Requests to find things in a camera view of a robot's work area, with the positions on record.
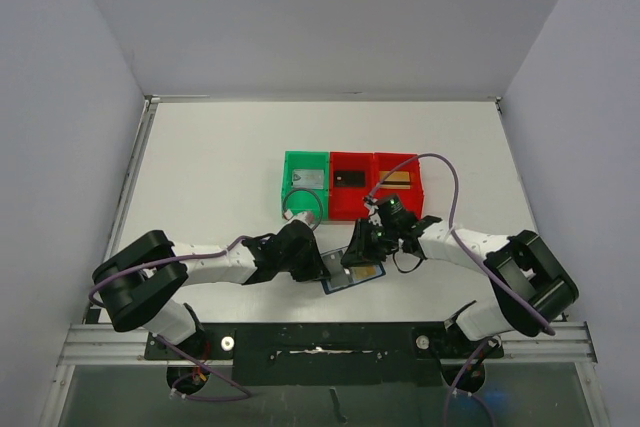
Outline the blue leather card holder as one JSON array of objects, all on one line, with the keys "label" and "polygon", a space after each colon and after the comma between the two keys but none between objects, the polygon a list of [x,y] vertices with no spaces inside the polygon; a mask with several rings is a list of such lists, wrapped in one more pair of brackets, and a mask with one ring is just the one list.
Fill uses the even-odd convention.
[{"label": "blue leather card holder", "polygon": [[344,267],[341,260],[346,250],[346,247],[342,247],[321,254],[325,267],[331,274],[328,279],[321,281],[323,291],[326,295],[344,291],[386,275],[382,264]]}]

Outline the white magnetic stripe card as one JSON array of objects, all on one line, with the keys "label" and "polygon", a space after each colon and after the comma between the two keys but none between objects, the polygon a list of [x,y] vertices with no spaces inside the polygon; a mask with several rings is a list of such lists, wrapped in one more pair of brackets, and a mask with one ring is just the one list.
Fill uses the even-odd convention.
[{"label": "white magnetic stripe card", "polygon": [[293,188],[322,190],[325,188],[323,169],[294,169],[291,174]]}]

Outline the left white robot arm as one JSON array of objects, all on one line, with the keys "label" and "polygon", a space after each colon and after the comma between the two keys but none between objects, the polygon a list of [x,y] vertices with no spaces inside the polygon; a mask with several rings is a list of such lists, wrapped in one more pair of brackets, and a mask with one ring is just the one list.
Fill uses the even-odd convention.
[{"label": "left white robot arm", "polygon": [[190,358],[202,349],[203,328],[191,306],[174,300],[178,290],[255,285],[280,273],[298,283],[330,277],[313,226],[299,216],[276,233],[240,236],[226,247],[175,243],[162,230],[149,231],[94,270],[88,297],[107,311],[115,331],[143,328]]}]

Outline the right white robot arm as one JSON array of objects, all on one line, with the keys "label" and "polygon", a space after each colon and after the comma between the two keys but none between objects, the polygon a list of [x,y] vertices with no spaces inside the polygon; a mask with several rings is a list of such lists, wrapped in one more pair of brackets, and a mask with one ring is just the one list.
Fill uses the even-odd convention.
[{"label": "right white robot arm", "polygon": [[469,355],[487,337],[516,331],[535,337],[579,298],[579,289],[535,232],[493,235],[457,230],[439,217],[418,218],[393,194],[355,222],[341,263],[345,268],[381,264],[402,251],[419,262],[444,261],[489,279],[494,297],[472,300],[449,319],[448,349]]}]

